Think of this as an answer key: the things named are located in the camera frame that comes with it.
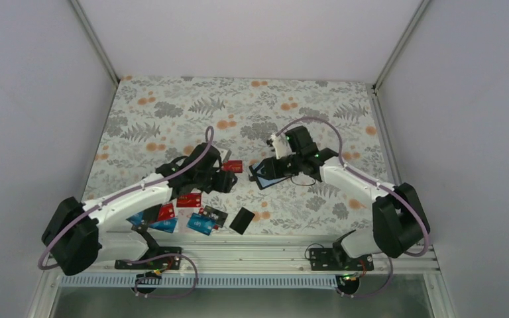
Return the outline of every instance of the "red card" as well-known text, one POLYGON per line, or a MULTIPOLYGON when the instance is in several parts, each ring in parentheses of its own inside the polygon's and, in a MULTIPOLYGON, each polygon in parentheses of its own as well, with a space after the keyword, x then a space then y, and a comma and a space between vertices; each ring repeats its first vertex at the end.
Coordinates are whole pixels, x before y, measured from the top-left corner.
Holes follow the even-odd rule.
POLYGON ((157 216, 157 222, 165 221, 168 219, 172 219, 174 217, 174 206, 172 203, 163 205, 159 210, 159 215, 157 216))
POLYGON ((223 171, 232 171, 236 174, 243 172, 243 161, 241 160, 230 160, 223 163, 221 167, 223 171))
POLYGON ((176 207, 200 207, 201 193, 189 193, 181 195, 176 200, 176 207))

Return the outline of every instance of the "black wire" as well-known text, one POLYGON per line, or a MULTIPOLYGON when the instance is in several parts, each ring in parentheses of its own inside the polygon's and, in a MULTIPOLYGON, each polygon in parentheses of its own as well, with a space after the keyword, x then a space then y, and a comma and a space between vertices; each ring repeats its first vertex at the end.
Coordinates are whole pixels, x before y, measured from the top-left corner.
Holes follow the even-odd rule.
POLYGON ((311 262, 311 260, 307 257, 307 252, 309 250, 309 247, 313 246, 313 245, 319 245, 321 248, 325 248, 323 245, 319 244, 319 243, 311 243, 307 248, 306 248, 306 251, 304 252, 304 256, 306 258, 306 260, 309 260, 311 262))
POLYGON ((295 184, 296 186, 302 186, 302 187, 310 187, 310 186, 313 186, 317 183, 317 180, 313 179, 313 183, 312 184, 297 184, 294 182, 294 176, 291 176, 290 177, 290 181, 295 184))

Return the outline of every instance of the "floral tablecloth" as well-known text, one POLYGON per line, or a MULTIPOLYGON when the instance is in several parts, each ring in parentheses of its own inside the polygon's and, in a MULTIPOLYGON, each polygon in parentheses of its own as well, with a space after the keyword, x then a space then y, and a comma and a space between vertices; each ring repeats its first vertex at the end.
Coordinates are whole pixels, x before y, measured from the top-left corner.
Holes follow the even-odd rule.
MULTIPOLYGON (((260 191, 248 181, 247 165, 270 155, 265 140, 271 133, 299 117, 317 116, 341 131, 344 159, 385 180, 370 108, 363 83, 126 76, 115 96, 84 199, 129 186, 155 167, 189 154, 212 125, 215 145, 231 150, 231 159, 245 163, 245 173, 238 174, 231 193, 202 196, 203 205, 229 214, 228 223, 245 207, 255 213, 245 234, 339 235, 368 227, 371 211, 350 193, 321 183, 293 183, 311 184, 305 176, 260 191)), ((306 126, 320 148, 338 149, 328 127, 306 126)), ((189 214, 179 211, 177 231, 191 231, 181 219, 189 214)), ((219 233, 232 231, 224 228, 213 235, 219 233)))

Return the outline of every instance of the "dark gray floor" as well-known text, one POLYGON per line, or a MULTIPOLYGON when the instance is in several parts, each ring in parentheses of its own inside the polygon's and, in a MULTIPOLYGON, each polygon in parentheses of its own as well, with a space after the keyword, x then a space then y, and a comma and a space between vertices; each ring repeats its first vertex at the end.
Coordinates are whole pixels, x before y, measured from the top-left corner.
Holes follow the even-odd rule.
MULTIPOLYGON (((361 292, 381 286, 382 276, 363 279, 361 292)), ((156 293, 182 292, 157 290, 156 293)), ((431 317, 422 275, 397 275, 382 294, 364 300, 327 290, 196 290, 179 300, 135 297, 127 288, 64 288, 55 318, 108 317, 431 317)))

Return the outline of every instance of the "white panel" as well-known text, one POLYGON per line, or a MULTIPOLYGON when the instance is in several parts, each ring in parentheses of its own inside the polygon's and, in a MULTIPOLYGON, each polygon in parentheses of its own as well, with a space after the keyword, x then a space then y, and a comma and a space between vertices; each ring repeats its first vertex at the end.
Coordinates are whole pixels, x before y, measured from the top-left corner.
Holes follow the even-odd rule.
POLYGON ((509 1, 433 1, 380 92, 460 317, 509 317, 509 1))
POLYGON ((0 317, 24 317, 40 236, 80 198, 114 87, 67 1, 0 1, 0 317))
POLYGON ((120 75, 372 83, 420 0, 80 0, 120 75))

